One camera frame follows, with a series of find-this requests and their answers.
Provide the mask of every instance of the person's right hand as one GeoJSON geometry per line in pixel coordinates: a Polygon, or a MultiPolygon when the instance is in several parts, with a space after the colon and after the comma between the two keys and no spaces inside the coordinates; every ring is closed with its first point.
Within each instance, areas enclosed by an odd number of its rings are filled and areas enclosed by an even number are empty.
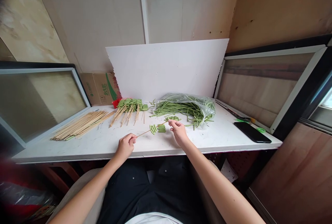
{"type": "Polygon", "coordinates": [[[172,127],[170,130],[174,133],[175,140],[180,147],[182,147],[184,142],[190,141],[184,124],[172,119],[168,120],[168,124],[172,127]]]}

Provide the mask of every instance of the glass pane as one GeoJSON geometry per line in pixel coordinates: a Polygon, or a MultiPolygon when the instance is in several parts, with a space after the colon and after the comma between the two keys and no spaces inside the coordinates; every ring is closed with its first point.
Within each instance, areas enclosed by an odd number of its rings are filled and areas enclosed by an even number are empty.
{"type": "Polygon", "coordinates": [[[86,107],[71,71],[0,74],[0,116],[27,143],[86,107]]]}
{"type": "Polygon", "coordinates": [[[332,88],[314,110],[309,120],[332,128],[332,88]]]}
{"type": "Polygon", "coordinates": [[[271,127],[313,54],[226,60],[217,99],[271,127]]]}
{"type": "Polygon", "coordinates": [[[332,109],[332,88],[327,93],[326,97],[323,99],[322,103],[320,104],[322,107],[326,107],[332,109]]]}

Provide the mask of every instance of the hand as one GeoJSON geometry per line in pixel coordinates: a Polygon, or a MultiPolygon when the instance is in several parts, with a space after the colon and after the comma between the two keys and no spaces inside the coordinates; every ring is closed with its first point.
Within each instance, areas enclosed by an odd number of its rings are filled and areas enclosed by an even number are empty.
{"type": "Polygon", "coordinates": [[[134,150],[134,143],[136,143],[137,136],[130,133],[123,138],[120,138],[117,151],[114,158],[118,158],[122,163],[127,160],[134,150]]]}
{"type": "Polygon", "coordinates": [[[186,128],[182,123],[170,119],[168,120],[168,124],[172,127],[170,130],[174,133],[175,140],[180,147],[182,147],[184,142],[190,141],[186,133],[186,128]]]}

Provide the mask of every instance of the cardboard box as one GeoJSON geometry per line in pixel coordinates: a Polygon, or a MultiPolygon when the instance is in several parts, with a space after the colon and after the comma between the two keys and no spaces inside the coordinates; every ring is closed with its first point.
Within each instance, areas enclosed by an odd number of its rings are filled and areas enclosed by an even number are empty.
{"type": "Polygon", "coordinates": [[[82,73],[81,79],[92,105],[111,105],[114,100],[121,98],[113,72],[82,73]]]}

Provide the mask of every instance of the person's left hand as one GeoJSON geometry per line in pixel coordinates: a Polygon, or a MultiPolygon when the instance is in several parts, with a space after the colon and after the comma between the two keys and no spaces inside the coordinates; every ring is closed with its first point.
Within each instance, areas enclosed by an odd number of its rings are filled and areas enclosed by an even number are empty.
{"type": "Polygon", "coordinates": [[[134,150],[134,143],[136,143],[137,136],[130,133],[123,138],[120,138],[118,149],[114,155],[114,158],[118,158],[122,163],[127,160],[134,150]]]}

